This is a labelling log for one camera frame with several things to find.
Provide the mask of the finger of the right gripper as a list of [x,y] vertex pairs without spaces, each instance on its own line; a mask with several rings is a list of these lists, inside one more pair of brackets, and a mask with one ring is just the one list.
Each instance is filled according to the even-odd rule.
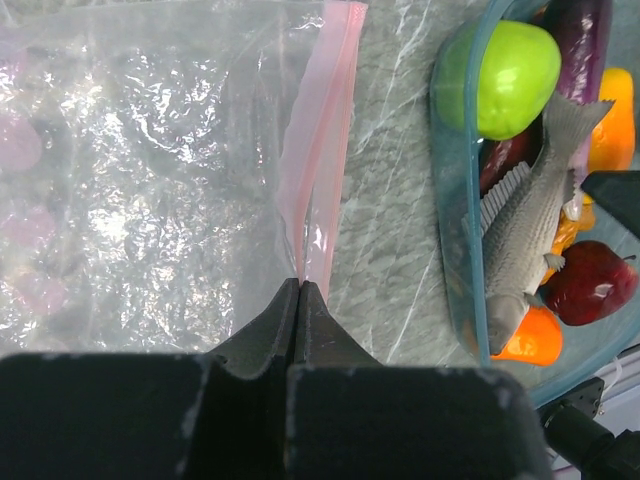
[[622,225],[639,224],[638,171],[596,171],[581,189]]

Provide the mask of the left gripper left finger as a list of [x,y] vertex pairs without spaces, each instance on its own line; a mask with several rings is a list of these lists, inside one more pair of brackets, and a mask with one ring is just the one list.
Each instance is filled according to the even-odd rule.
[[299,284],[207,353],[1,362],[5,479],[281,479]]

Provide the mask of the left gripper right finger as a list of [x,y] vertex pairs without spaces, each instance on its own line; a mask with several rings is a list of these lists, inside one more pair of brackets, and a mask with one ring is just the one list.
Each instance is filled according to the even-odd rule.
[[548,479],[539,417],[491,368],[389,367],[305,283],[287,372],[290,479]]

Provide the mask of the grey toy fish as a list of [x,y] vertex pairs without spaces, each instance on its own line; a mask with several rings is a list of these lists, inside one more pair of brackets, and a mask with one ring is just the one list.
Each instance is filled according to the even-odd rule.
[[543,145],[534,164],[518,163],[480,201],[489,352],[500,354],[532,307],[546,272],[565,258],[552,252],[562,207],[578,189],[572,157],[615,102],[579,104],[558,92],[542,112]]

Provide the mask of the orange tangerine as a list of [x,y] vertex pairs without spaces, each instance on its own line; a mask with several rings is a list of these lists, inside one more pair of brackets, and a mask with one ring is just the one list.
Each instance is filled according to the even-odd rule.
[[560,357],[563,343],[554,314],[546,307],[531,307],[501,353],[491,359],[548,367]]

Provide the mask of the clear zip top bag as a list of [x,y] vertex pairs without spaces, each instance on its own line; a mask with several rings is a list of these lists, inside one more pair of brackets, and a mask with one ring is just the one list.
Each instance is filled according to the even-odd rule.
[[162,1],[1,25],[1,351],[206,351],[329,289],[354,1]]

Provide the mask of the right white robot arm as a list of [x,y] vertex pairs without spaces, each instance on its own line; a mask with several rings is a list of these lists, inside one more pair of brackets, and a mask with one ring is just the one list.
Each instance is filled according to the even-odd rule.
[[[583,190],[633,236],[639,235],[639,173],[596,172]],[[540,410],[547,444],[581,472],[583,479],[637,479],[639,433],[616,436],[568,400]]]

